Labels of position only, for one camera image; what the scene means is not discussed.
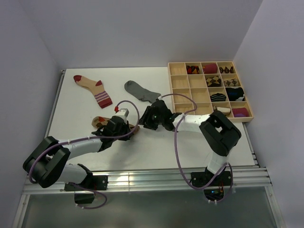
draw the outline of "brown sock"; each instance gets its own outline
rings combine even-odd
[[[105,91],[101,81],[93,81],[81,75],[75,75],[74,81],[77,85],[90,90],[101,108],[105,108],[112,104],[112,100]]]
[[[92,120],[92,126],[94,128],[100,128],[103,125],[107,125],[108,121],[110,120],[110,118],[106,118],[106,117],[101,117],[101,116],[97,116]],[[132,130],[134,128],[134,125],[129,124],[130,129]],[[135,129],[135,131],[133,132],[133,134],[138,133],[139,131],[139,126],[137,126],[137,128]]]

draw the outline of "gray sock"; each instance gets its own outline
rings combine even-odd
[[[124,89],[135,96],[138,100],[149,101],[151,104],[161,95],[159,93],[151,92],[145,88],[142,88],[139,84],[134,81],[127,81],[124,84]]]

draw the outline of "gray wall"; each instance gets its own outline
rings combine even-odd
[[[20,0],[62,68],[231,60],[262,0]]]
[[[303,227],[304,2],[264,0],[234,59],[255,118],[248,131],[288,227]]]
[[[59,70],[17,0],[0,0],[0,221],[10,227],[26,173],[44,137]]]

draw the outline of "wooden organizer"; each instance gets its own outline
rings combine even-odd
[[[217,65],[216,74],[204,74],[203,67],[205,65],[215,63]],[[188,75],[187,66],[199,66],[199,74]],[[223,73],[219,71],[219,67],[223,69],[225,67],[233,67],[233,73]],[[253,119],[253,113],[250,107],[250,104],[245,95],[245,101],[229,101],[226,93],[226,88],[223,84],[223,81],[229,79],[235,79],[239,82],[240,86],[243,87],[242,83],[237,74],[236,68],[233,62],[185,62],[185,63],[169,63],[168,64],[169,72],[169,82],[170,90],[172,93],[183,94],[191,98],[197,104],[197,110],[189,114],[192,115],[204,115],[210,114],[213,112],[213,107],[227,107],[231,109],[228,119],[233,122],[249,122]],[[206,79],[210,77],[218,76],[221,79],[220,87],[207,87]],[[226,101],[224,102],[211,102],[210,96],[212,94],[222,93],[226,95]],[[194,109],[193,104],[188,99],[182,96],[173,96],[172,97],[173,109],[175,112],[184,113]],[[232,108],[246,108],[249,114],[249,117],[234,117]]]

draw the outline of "wall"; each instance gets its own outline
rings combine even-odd
[[[11,227],[26,177],[22,164],[44,137],[59,70],[16,0],[0,0],[0,221]]]
[[[20,0],[62,68],[231,60],[262,0]]]
[[[289,227],[303,227],[304,2],[264,0],[236,56],[255,113],[248,125]]]

